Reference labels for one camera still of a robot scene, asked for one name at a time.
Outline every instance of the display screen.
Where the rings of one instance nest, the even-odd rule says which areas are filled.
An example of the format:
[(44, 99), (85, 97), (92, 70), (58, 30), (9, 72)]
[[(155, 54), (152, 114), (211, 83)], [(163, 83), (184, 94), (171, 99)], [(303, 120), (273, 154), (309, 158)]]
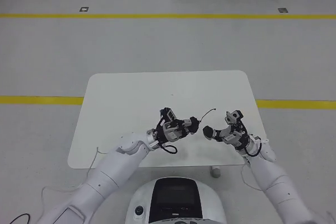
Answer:
[(189, 186), (163, 186), (157, 194), (158, 204), (194, 204), (194, 190)]

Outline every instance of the tabletop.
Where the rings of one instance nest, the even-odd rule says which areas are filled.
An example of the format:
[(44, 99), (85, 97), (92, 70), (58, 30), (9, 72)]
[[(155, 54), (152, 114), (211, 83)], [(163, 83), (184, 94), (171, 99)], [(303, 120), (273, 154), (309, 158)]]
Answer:
[[(198, 119), (210, 112), (194, 135), (174, 142), (178, 153), (150, 152), (140, 167), (212, 166), (243, 164), (232, 146), (208, 141), (206, 125), (224, 129), (226, 111), (241, 110), (250, 133), (266, 138), (262, 120), (246, 74), (242, 71), (144, 72), (95, 74), (87, 85), (68, 164), (88, 169), (96, 148), (106, 152), (120, 137), (155, 128), (160, 110), (172, 108), (178, 119)], [(98, 155), (95, 167), (104, 155)]]

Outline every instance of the black cable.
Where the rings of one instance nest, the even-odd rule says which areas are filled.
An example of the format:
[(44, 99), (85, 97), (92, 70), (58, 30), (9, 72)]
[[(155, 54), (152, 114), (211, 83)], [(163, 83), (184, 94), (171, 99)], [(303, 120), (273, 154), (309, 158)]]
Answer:
[(206, 114), (204, 114), (204, 115), (202, 116), (202, 118), (201, 118), (201, 120), (200, 120), (199, 122), (202, 122), (203, 118), (204, 118), (210, 111), (206, 112)]
[[(164, 147), (162, 144), (158, 144), (158, 145), (161, 147), (161, 149), (163, 149), (164, 151), (168, 152), (169, 154), (177, 154), (177, 152), (178, 152), (178, 149), (175, 146), (168, 145), (168, 146)], [(175, 151), (172, 152), (172, 151), (167, 150), (166, 148), (169, 148), (169, 147), (170, 148), (174, 148)]]
[(12, 221), (10, 222), (10, 224), (13, 224), (13, 222), (15, 222), (15, 221), (16, 221), (18, 218), (20, 218), (21, 216), (27, 216), (27, 224), (30, 223), (30, 219), (31, 219), (30, 214), (28, 214), (28, 213), (24, 213), (24, 214), (21, 214), (21, 215), (17, 216), (14, 220), (12, 220)]
[(250, 153), (246, 150), (246, 148), (244, 148), (244, 150), (245, 150), (245, 153), (246, 153), (248, 156), (250, 156), (250, 157), (258, 156), (258, 154), (259, 154), (260, 151), (262, 150), (262, 143), (260, 142), (260, 146), (259, 146), (258, 152), (257, 152), (256, 154), (254, 154), (254, 155), (250, 154)]
[[(248, 134), (248, 131), (246, 130), (245, 125), (244, 125), (242, 122), (241, 122), (240, 124), (241, 124), (241, 126), (242, 126), (242, 130), (245, 132), (245, 134)], [(245, 153), (246, 153), (248, 156), (250, 156), (250, 157), (257, 157), (258, 154), (260, 153), (260, 151), (262, 150), (262, 143), (260, 142), (260, 146), (259, 146), (258, 152), (255, 153), (254, 155), (250, 154), (250, 153), (248, 152), (248, 150), (246, 149), (246, 147), (244, 148), (244, 150), (245, 150)]]

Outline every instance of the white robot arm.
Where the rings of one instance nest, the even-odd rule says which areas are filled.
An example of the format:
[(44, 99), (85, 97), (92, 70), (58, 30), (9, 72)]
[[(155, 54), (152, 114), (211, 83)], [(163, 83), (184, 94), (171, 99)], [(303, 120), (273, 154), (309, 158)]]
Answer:
[(141, 161), (150, 151), (157, 148), (168, 151), (166, 142), (175, 142), (189, 133), (197, 132), (200, 121), (195, 117), (179, 120), (169, 108), (161, 110), (161, 120), (155, 129), (143, 134), (132, 133), (122, 137), (121, 144), (113, 148), (99, 162), (88, 180), (70, 199), (43, 215), (40, 224), (86, 224), (101, 203), (120, 188), (137, 170)]
[(215, 139), (235, 147), (251, 168), (260, 189), (274, 205), (283, 223), (316, 223), (290, 178), (280, 166), (275, 164), (275, 153), (268, 141), (249, 134), (241, 118), (243, 114), (239, 110), (233, 113), (227, 112), (225, 121), (228, 128), (214, 130), (206, 126), (203, 128), (204, 136), (208, 140)]

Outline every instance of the yellow floor line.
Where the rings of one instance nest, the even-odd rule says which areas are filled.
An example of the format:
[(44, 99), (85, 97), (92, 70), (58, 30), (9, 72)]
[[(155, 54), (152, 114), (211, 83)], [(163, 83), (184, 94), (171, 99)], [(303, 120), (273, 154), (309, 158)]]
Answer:
[(243, 20), (336, 20), (336, 15), (293, 14), (0, 14), (0, 18), (215, 18)]
[[(0, 96), (0, 104), (82, 105), (83, 97)], [(336, 110), (336, 101), (256, 100), (259, 108)]]
[(83, 97), (0, 96), (0, 104), (82, 105)]

